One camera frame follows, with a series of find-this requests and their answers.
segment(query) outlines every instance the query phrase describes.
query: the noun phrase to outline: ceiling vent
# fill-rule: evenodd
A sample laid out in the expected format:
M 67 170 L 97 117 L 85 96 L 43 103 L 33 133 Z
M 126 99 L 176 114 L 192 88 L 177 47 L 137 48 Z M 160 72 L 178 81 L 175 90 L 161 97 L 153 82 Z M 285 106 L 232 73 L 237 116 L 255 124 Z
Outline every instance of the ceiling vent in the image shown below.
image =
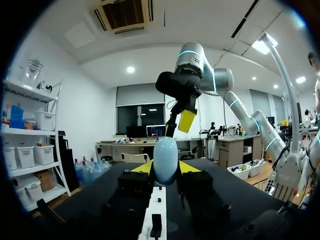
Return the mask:
M 94 12 L 103 30 L 120 34 L 144 29 L 153 20 L 153 1 L 104 0 Z

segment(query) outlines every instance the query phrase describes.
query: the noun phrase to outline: window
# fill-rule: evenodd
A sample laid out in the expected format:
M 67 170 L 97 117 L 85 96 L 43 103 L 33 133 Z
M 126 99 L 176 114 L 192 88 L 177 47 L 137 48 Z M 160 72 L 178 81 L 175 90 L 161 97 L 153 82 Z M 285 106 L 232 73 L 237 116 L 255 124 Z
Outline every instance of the window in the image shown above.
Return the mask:
M 117 107 L 117 133 L 126 134 L 127 127 L 165 124 L 164 108 L 162 103 Z

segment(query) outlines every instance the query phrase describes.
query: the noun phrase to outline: light blue egg-shaped object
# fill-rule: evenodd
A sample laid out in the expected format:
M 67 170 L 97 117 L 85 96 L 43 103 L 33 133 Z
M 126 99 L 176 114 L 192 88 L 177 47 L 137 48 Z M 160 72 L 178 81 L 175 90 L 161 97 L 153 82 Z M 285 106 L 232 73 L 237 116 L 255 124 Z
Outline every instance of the light blue egg-shaped object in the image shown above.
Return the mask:
M 163 185 L 171 184 L 178 167 L 178 147 L 172 137 L 160 137 L 153 150 L 153 169 L 156 181 Z

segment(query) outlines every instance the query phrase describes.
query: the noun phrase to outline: white basket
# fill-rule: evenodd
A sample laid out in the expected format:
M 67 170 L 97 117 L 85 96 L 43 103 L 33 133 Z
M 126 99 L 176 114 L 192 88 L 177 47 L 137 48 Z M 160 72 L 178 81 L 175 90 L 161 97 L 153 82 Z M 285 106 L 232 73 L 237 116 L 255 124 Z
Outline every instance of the white basket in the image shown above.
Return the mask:
M 238 167 L 238 168 L 242 168 L 243 166 L 247 167 L 247 170 L 241 171 L 241 172 L 233 172 L 231 171 L 231 169 Z M 245 164 L 239 164 L 239 165 L 235 165 L 235 166 L 230 166 L 227 168 L 229 173 L 232 173 L 233 175 L 237 176 L 238 178 L 242 179 L 242 180 L 246 180 L 248 178 L 249 172 L 251 167 Z
M 18 198 L 20 199 L 20 201 L 21 201 L 21 203 L 22 203 L 22 205 L 24 207 L 27 207 L 27 206 L 29 206 L 31 204 L 30 200 L 29 200 L 29 198 L 27 196 L 26 187 L 25 186 L 20 186 L 20 185 L 16 186 L 15 187 L 15 192 L 16 192 Z
M 55 130 L 55 114 L 46 111 L 37 111 L 34 114 L 36 126 L 43 131 Z
M 42 165 L 52 164 L 54 162 L 54 146 L 35 146 L 34 160 Z
M 17 146 L 16 151 L 23 169 L 35 166 L 34 146 Z
M 40 180 L 33 174 L 23 176 L 22 182 L 25 186 L 25 191 L 32 202 L 37 202 L 44 197 L 44 192 L 41 189 Z
M 263 162 L 262 164 L 258 165 L 258 166 L 250 166 L 250 162 L 248 161 L 245 163 L 245 165 L 251 167 L 250 171 L 249 171 L 249 177 L 254 177 L 258 174 L 260 174 L 261 170 L 262 170 L 262 166 L 265 164 L 265 162 Z
M 9 171 L 17 169 L 16 153 L 14 146 L 3 148 L 4 160 Z

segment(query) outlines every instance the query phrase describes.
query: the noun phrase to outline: black table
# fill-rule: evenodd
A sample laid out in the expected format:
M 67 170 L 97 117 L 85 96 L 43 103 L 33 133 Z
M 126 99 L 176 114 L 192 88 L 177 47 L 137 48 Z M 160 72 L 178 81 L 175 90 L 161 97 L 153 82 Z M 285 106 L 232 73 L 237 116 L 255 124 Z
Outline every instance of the black table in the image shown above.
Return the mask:
M 284 202 L 269 196 L 229 172 L 225 172 L 207 159 L 185 161 L 199 169 L 208 170 L 213 177 L 213 187 L 221 199 L 231 205 L 230 220 L 250 221 L 264 211 L 278 210 Z M 65 220 L 77 218 L 81 211 L 99 215 L 102 204 L 107 203 L 118 186 L 117 178 L 123 170 L 132 170 L 140 163 L 116 164 L 85 189 L 59 204 L 54 210 Z M 166 187 L 167 239 L 194 239 L 190 213 L 182 208 L 177 184 Z

